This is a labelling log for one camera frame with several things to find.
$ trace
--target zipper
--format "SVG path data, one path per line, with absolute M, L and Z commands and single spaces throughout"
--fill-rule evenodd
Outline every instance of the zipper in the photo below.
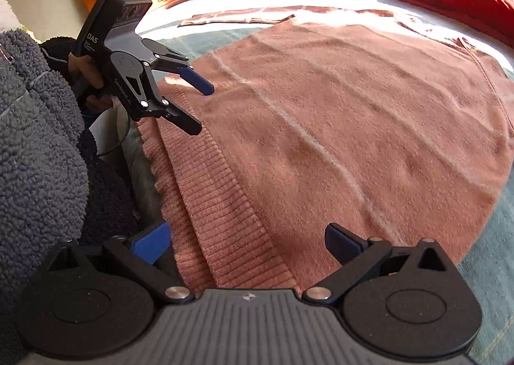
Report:
M 5 50 L 5 48 L 2 46 L 1 43 L 0 43 L 0 57 L 7 59 L 7 62 L 9 62 L 10 64 L 12 64 L 12 61 L 14 61 L 14 58 L 11 55 L 9 55 L 9 52 L 7 52 Z

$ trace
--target human hand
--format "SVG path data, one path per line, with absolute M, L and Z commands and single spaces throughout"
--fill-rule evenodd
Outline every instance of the human hand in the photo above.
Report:
M 69 54 L 68 72 L 73 81 L 76 81 L 83 75 L 93 88 L 102 89 L 104 86 L 102 75 L 90 56 Z M 100 97 L 88 96 L 86 98 L 86 107 L 94 113 L 102 113 L 112 107 L 112 97 L 109 94 Z

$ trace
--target pink sweater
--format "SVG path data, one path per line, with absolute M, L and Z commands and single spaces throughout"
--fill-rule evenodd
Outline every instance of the pink sweater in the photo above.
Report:
M 139 123 L 186 283 L 304 290 L 339 267 L 330 222 L 458 262 L 510 172 L 514 83 L 446 36 L 385 12 L 294 18 L 196 60 L 210 97 L 162 82 L 204 125 Z

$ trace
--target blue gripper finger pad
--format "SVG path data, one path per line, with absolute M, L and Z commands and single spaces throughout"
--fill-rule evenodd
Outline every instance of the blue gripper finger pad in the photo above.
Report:
M 341 265 L 347 264 L 365 249 L 362 246 L 366 244 L 366 241 L 357 237 L 362 243 L 358 242 L 350 235 L 353 234 L 345 234 L 332 224 L 325 229 L 325 246 Z
M 153 265 L 168 250 L 170 244 L 171 228 L 165 222 L 135 241 L 130 252 Z
M 207 81 L 200 74 L 197 74 L 189 67 L 179 68 L 178 74 L 184 81 L 189 82 L 193 87 L 200 91 L 204 96 L 214 94 L 214 85 Z

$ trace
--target silver rivet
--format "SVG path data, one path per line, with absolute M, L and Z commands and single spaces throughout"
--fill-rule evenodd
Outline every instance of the silver rivet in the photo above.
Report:
M 164 293 L 167 297 L 173 298 L 174 300 L 183 300 L 184 298 L 189 297 L 191 291 L 189 291 L 186 287 L 170 287 L 166 288 Z
M 326 300 L 332 295 L 332 291 L 325 287 L 311 287 L 305 293 L 311 300 Z

